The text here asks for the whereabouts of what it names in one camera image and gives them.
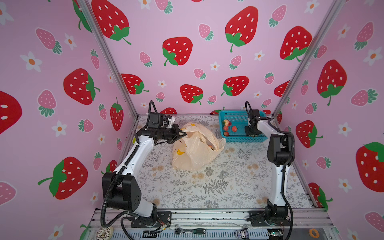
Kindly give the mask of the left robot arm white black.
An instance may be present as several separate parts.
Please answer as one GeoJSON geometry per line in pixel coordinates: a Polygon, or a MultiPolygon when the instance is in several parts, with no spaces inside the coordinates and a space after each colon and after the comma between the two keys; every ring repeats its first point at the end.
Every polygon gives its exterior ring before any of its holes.
{"type": "Polygon", "coordinates": [[[157,207],[142,197],[135,178],[149,153],[156,145],[173,144],[187,135],[175,124],[175,118],[162,113],[149,113],[147,122],[134,133],[135,143],[128,155],[112,173],[102,177],[104,201],[101,226],[106,229],[124,215],[136,217],[145,226],[158,222],[157,207]]]}

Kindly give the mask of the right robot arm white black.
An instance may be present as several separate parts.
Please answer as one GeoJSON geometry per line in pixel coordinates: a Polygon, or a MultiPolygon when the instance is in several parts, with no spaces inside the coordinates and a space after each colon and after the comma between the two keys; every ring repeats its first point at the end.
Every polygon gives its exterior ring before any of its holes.
{"type": "Polygon", "coordinates": [[[247,218],[248,222],[265,222],[269,225],[284,220],[293,223],[293,209],[286,197],[288,171],[295,159],[295,140],[291,132],[282,131],[274,126],[272,119],[261,117],[258,110],[246,110],[248,136],[264,134],[268,140],[267,158],[272,164],[272,184],[265,210],[261,214],[247,218]]]}

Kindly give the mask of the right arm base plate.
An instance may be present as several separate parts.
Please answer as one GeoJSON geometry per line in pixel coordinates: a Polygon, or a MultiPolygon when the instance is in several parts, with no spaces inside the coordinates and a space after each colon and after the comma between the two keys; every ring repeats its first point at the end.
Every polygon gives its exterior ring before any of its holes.
{"type": "Polygon", "coordinates": [[[253,227],[288,227],[291,224],[287,214],[266,213],[266,211],[249,211],[246,221],[253,227]]]}

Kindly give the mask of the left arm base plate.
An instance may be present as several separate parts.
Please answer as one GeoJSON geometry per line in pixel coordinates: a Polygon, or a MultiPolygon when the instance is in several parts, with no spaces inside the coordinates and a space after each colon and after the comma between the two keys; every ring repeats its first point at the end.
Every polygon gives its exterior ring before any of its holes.
{"type": "Polygon", "coordinates": [[[159,228],[169,225],[172,221],[172,212],[160,211],[150,217],[138,217],[131,221],[131,228],[159,228]]]}

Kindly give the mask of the banana print plastic bag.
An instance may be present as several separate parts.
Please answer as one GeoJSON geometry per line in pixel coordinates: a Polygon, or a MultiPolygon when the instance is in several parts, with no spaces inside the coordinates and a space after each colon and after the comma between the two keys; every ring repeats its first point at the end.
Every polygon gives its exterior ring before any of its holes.
{"type": "Polygon", "coordinates": [[[189,122],[182,127],[187,135],[173,146],[172,167],[181,171],[198,171],[212,162],[225,148],[226,139],[218,139],[205,126],[189,122]]]}

